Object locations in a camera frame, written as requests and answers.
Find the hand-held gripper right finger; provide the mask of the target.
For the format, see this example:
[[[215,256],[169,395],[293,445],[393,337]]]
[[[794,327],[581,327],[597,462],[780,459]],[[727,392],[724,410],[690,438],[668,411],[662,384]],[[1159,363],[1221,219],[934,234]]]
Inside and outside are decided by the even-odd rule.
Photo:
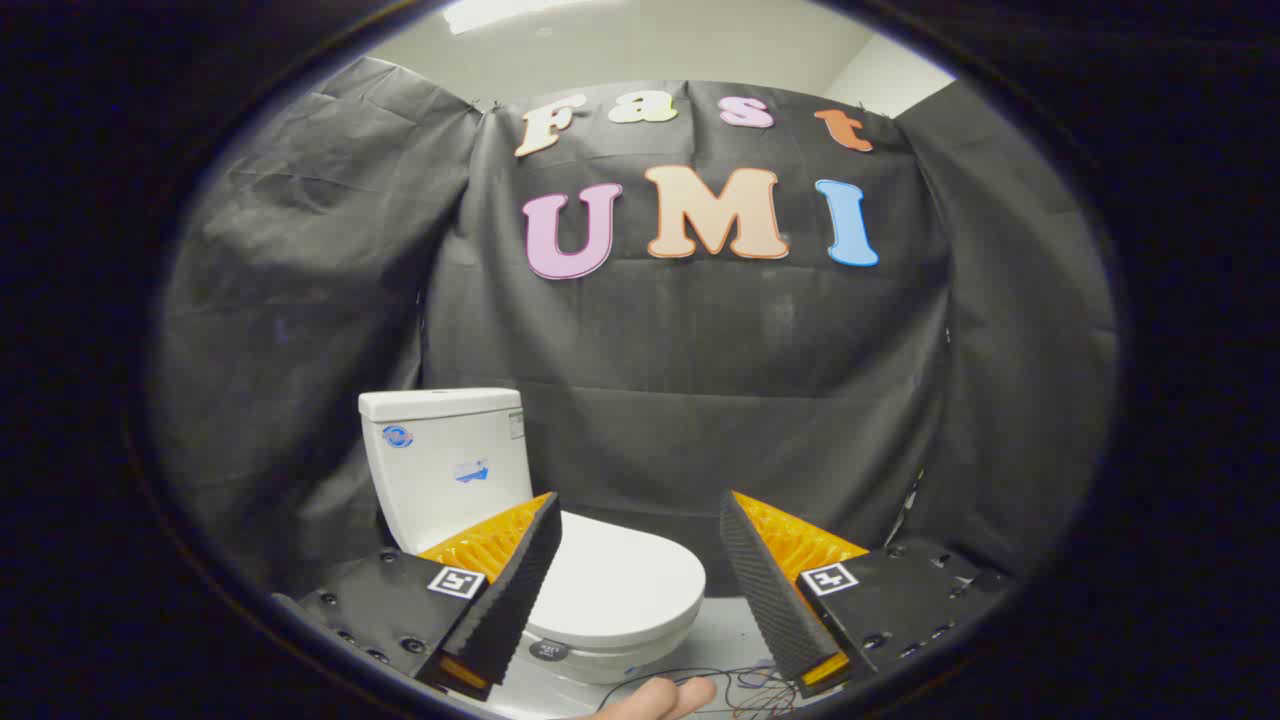
[[[932,539],[867,550],[737,491],[722,500],[719,537],[777,673],[804,697],[950,647],[1015,587]]]

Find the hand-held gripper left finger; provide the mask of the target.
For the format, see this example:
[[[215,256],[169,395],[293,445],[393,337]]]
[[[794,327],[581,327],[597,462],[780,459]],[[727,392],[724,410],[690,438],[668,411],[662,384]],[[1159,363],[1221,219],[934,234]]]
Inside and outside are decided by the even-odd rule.
[[[561,546],[559,505],[539,495],[420,553],[385,547],[274,600],[347,653],[484,701],[506,679]]]

